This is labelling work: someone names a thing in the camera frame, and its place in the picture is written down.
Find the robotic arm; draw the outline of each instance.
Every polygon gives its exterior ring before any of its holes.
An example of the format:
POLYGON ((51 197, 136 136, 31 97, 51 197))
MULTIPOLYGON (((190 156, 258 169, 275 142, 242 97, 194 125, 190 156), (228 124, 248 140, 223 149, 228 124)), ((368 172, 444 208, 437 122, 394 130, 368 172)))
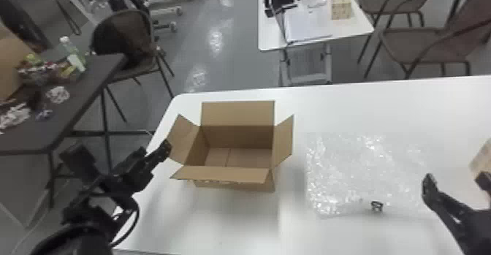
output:
MULTIPOLYGON (((491 193, 491 174, 481 172, 476 183, 491 193)), ((440 192, 431 174, 423 179, 422 198, 449 229, 465 255, 491 254, 491 209, 473 210, 440 192)))
POLYGON ((31 255, 111 255, 111 248, 127 238, 138 222, 140 209, 132 195, 145 189, 153 178, 152 170, 170 155, 171 149, 167 140, 148 155, 144 148, 140 148, 109 175, 96 170, 95 158, 83 145, 64 151, 60 158, 65 164, 82 181, 91 180, 92 183, 63 210, 62 224, 67 226, 39 243, 31 255), (83 169, 80 168, 81 163, 84 163, 83 169), (122 209, 121 213, 111 216, 102 208, 91 205, 94 197, 111 198, 122 209), (114 240, 134 214, 129 230, 114 240))

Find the plastic bottle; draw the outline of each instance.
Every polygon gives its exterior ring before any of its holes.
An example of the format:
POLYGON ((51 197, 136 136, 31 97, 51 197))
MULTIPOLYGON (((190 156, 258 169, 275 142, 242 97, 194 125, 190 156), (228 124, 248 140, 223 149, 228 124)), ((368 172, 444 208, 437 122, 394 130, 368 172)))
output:
POLYGON ((68 52, 70 58, 77 57, 79 61, 83 64, 83 66, 87 64, 87 60, 85 59, 85 56, 77 49, 75 45, 73 45, 69 37, 61 37, 60 42, 65 48, 65 50, 68 52))

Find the cardboard box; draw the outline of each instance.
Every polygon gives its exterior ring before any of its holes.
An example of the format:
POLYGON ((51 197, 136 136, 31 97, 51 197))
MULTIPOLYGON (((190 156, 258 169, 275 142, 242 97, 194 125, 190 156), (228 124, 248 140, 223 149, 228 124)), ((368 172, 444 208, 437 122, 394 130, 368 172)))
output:
POLYGON ((181 163, 171 178, 199 187, 274 191, 273 170, 292 154, 293 116, 275 126, 275 103, 205 102, 201 125, 179 115, 167 139, 181 163))
POLYGON ((21 82, 15 70, 28 54, 34 53, 6 26, 0 23, 0 102, 19 89, 21 82))

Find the bubble wrap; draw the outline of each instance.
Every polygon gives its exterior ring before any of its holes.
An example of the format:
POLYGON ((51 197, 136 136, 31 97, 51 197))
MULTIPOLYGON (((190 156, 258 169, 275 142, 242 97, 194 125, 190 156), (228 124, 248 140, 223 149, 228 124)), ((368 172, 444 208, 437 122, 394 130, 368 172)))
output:
POLYGON ((403 136, 306 134, 307 198, 321 216, 371 210, 423 213, 425 153, 403 136))

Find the backpack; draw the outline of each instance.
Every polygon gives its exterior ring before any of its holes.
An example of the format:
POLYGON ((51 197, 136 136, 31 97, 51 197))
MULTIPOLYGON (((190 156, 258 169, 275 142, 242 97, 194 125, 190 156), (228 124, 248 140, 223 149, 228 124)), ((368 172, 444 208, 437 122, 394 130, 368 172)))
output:
POLYGON ((134 68, 153 53, 149 29, 139 12, 114 14, 96 27, 91 49, 97 55, 123 53, 128 59, 123 69, 134 68))

